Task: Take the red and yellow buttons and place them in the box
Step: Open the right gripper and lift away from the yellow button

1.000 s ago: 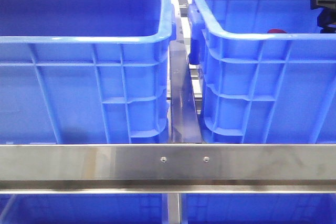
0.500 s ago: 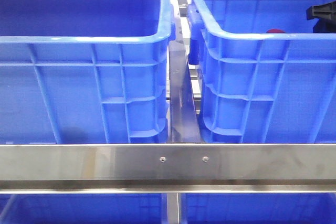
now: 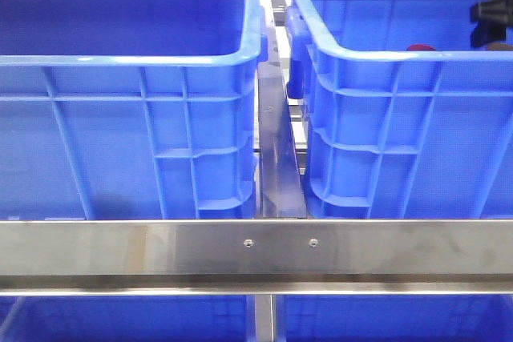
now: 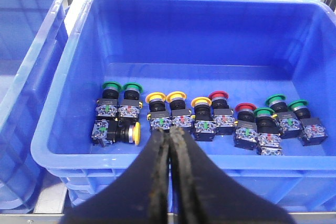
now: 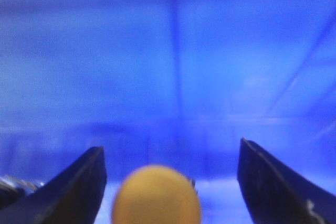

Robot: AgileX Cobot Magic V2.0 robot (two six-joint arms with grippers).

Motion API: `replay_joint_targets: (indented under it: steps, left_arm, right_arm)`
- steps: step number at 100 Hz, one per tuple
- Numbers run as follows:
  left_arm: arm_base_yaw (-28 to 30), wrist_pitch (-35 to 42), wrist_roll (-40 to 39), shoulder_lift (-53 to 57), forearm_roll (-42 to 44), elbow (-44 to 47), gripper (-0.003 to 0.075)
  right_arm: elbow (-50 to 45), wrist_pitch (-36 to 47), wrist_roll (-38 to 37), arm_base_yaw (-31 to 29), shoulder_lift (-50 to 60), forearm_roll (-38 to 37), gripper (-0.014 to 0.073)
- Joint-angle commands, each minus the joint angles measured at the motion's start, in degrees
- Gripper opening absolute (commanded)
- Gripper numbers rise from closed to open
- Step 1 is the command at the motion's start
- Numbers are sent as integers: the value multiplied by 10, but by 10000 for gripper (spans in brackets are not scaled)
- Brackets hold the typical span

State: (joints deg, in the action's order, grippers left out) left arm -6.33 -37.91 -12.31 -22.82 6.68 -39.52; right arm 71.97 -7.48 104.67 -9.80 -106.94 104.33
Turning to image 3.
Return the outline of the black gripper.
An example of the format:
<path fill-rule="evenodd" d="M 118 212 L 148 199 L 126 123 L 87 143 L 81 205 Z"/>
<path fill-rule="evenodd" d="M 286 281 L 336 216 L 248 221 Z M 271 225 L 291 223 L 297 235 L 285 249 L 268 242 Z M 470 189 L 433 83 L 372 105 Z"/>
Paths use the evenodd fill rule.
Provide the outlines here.
<path fill-rule="evenodd" d="M 470 20 L 476 24 L 470 37 L 472 47 L 505 42 L 512 28 L 512 0 L 477 2 L 470 8 Z"/>

